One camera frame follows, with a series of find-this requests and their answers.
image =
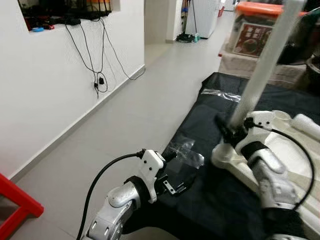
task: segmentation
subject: orange lid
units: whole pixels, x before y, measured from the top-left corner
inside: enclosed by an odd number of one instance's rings
[[[274,17],[279,16],[283,13],[283,5],[276,4],[268,4],[268,3],[260,3],[260,2],[250,2],[250,1],[242,1],[239,2],[236,6],[237,11],[243,12],[243,14],[255,15],[255,14],[265,14],[265,15],[273,15]],[[306,12],[302,11],[300,16],[305,15]]]

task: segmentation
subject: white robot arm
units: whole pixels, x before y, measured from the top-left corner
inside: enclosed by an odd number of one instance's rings
[[[162,174],[166,161],[177,156],[174,152],[169,153],[166,160],[153,150],[143,150],[140,153],[137,174],[107,194],[103,207],[92,220],[82,240],[118,240],[132,213],[147,203],[157,201],[157,193],[168,191],[171,195],[176,195],[187,189],[183,185],[173,189],[167,180],[168,176]]]
[[[231,144],[238,155],[244,156],[258,183],[265,230],[269,236],[267,239],[306,239],[303,221],[296,210],[308,194],[302,200],[298,200],[295,188],[288,179],[286,166],[263,144],[270,131],[274,131],[269,128],[272,118],[273,113],[269,111],[251,112],[244,120],[243,126],[237,129],[231,129],[219,117],[216,122],[224,141]]]

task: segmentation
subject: electrical cable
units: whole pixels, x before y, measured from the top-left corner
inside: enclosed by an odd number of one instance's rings
[[[104,31],[105,31],[106,37],[107,37],[107,39],[108,39],[108,41],[109,41],[109,43],[110,43],[110,46],[111,46],[111,48],[112,48],[112,50],[113,50],[113,52],[114,52],[115,58],[116,58],[116,60],[118,61],[118,63],[119,63],[119,65],[120,65],[120,67],[121,67],[124,75],[126,75],[126,77],[127,77],[128,79],[130,79],[130,80],[137,80],[137,79],[140,78],[143,74],[145,74],[146,68],[144,68],[143,72],[142,72],[140,75],[138,75],[136,78],[131,78],[131,77],[128,76],[128,74],[125,72],[124,67],[123,67],[123,65],[121,64],[121,62],[120,62],[120,60],[119,60],[119,58],[118,58],[118,55],[117,55],[117,53],[116,53],[116,50],[115,50],[113,44],[111,43],[111,40],[110,40],[110,38],[109,38],[107,29],[106,29],[106,26],[105,26],[105,21],[104,21],[102,18],[101,18],[101,21],[103,22],[103,27],[104,27]]]
[[[91,197],[91,194],[99,180],[99,178],[102,176],[102,174],[108,169],[110,168],[113,164],[119,162],[120,160],[123,160],[123,159],[127,159],[127,158],[132,158],[132,157],[138,157],[138,158],[141,158],[142,155],[143,155],[144,151],[140,151],[140,152],[137,152],[137,153],[131,153],[131,154],[127,154],[127,155],[123,155],[123,156],[120,156],[114,160],[112,160],[111,162],[109,162],[107,165],[105,165],[101,171],[96,175],[96,177],[94,178],[94,180],[92,181],[91,183],[91,186],[89,188],[89,191],[86,195],[86,198],[85,198],[85,203],[84,203],[84,208],[83,208],[83,213],[82,213],[82,219],[81,219],[81,224],[80,224],[80,228],[79,228],[79,232],[78,232],[78,235],[76,237],[76,240],[80,240],[81,239],[81,236],[82,236],[82,233],[84,231],[84,227],[85,227],[85,223],[86,223],[86,218],[87,218],[87,211],[88,211],[88,206],[89,206],[89,202],[90,202],[90,197]]]
[[[268,127],[264,127],[264,126],[261,126],[261,125],[257,125],[257,124],[253,124],[255,127],[257,128],[260,128],[260,129],[264,129],[264,130],[267,130],[267,131],[270,131],[270,132],[274,132],[276,134],[279,134],[289,140],[291,140],[292,142],[294,142],[296,145],[298,145],[298,147],[304,152],[304,154],[306,155],[308,161],[309,161],[309,164],[310,164],[310,168],[311,168],[311,181],[310,181],[310,185],[307,189],[307,191],[305,192],[304,196],[300,199],[300,201],[298,203],[295,204],[294,208],[292,209],[293,211],[296,211],[304,202],[305,200],[307,199],[307,197],[310,195],[313,187],[314,187],[314,184],[315,184],[315,165],[312,161],[312,158],[311,156],[309,155],[308,151],[304,148],[304,146],[302,146],[302,144],[300,142],[298,142],[296,139],[294,139],[292,136],[282,132],[282,131],[279,131],[279,130],[276,130],[276,129],[273,129],[273,128],[268,128]]]
[[[104,4],[104,10],[105,10],[105,13],[107,13],[107,5],[106,5],[106,0],[103,0],[103,4]]]
[[[66,27],[69,35],[71,36],[72,42],[73,42],[73,44],[74,44],[77,52],[79,53],[80,58],[81,58],[81,60],[82,60],[82,62],[83,62],[83,64],[84,64],[84,66],[85,66],[89,71],[93,72],[94,83],[95,83],[95,84],[94,84],[94,85],[95,85],[94,89],[95,89],[95,91],[96,91],[97,97],[99,98],[99,93],[106,93],[106,92],[108,91],[107,78],[106,78],[106,76],[102,73],[103,67],[104,67],[105,31],[103,31],[103,34],[102,34],[101,69],[100,69],[100,71],[95,71],[95,70],[94,70],[94,67],[93,67],[92,57],[91,57],[91,54],[90,54],[90,51],[89,51],[89,47],[88,47],[87,36],[86,36],[86,33],[85,33],[82,25],[80,24],[80,27],[81,27],[81,30],[82,30],[82,33],[83,33],[83,36],[84,36],[85,46],[86,46],[86,49],[87,49],[87,52],[88,52],[88,55],[89,55],[91,68],[88,67],[88,65],[86,64],[86,62],[85,62],[85,60],[84,60],[84,58],[83,58],[83,56],[82,56],[82,54],[81,54],[81,52],[80,52],[80,50],[79,50],[79,48],[78,48],[78,46],[77,46],[77,44],[76,44],[73,36],[72,36],[69,28],[67,27],[67,24],[65,24],[65,27]],[[99,83],[98,83],[99,78],[98,78],[98,74],[101,74],[101,75],[103,75],[103,77],[104,77],[104,82],[105,82],[106,89],[103,90],[103,91],[99,90]]]
[[[195,33],[197,33],[198,30],[197,30],[197,22],[196,22],[196,14],[195,14],[195,0],[192,0],[192,9],[193,9],[193,18],[194,18]]]

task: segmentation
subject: white refrigerator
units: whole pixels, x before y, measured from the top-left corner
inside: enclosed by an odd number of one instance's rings
[[[221,0],[191,0],[185,33],[194,35],[196,29],[201,38],[208,39],[217,25]]]

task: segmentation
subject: tiled floor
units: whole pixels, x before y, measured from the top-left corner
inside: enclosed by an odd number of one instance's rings
[[[209,40],[173,44],[141,78],[125,86],[24,176],[18,186],[42,203],[45,212],[40,218],[28,219],[11,239],[75,239],[85,197],[97,172],[114,157],[141,148],[162,151],[166,147],[196,100],[201,81],[218,70],[218,52],[233,18],[232,12],[224,12]],[[87,226],[108,191],[122,184],[136,161],[116,164],[99,180]],[[122,239],[176,238],[160,229],[145,228]]]
[[[172,44],[163,43],[163,44],[147,44],[144,46],[144,55],[145,55],[145,65],[149,67],[157,58],[163,55]]]

